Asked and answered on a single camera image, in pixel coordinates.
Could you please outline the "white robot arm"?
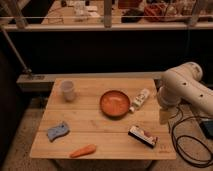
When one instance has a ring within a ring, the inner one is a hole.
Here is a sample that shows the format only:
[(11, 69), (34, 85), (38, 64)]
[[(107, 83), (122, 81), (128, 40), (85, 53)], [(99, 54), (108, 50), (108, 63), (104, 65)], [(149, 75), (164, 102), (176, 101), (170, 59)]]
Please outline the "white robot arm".
[(182, 99), (213, 116), (213, 90), (200, 83), (202, 76), (202, 68), (195, 62), (170, 68), (162, 74), (161, 86), (157, 92), (161, 124), (168, 122), (169, 110), (176, 107)]

